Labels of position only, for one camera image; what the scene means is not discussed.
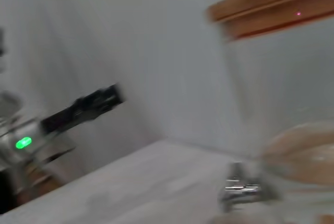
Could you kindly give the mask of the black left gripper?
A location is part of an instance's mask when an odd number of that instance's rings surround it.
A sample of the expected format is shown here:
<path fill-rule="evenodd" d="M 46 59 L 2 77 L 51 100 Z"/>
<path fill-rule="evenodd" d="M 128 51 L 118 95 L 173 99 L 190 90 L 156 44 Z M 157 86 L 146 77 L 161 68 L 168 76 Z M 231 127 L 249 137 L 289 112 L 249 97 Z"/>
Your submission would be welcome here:
<path fill-rule="evenodd" d="M 87 121 L 105 114 L 126 100 L 119 84 L 97 90 L 77 99 L 71 106 L 41 120 L 46 134 L 63 133 Z"/>

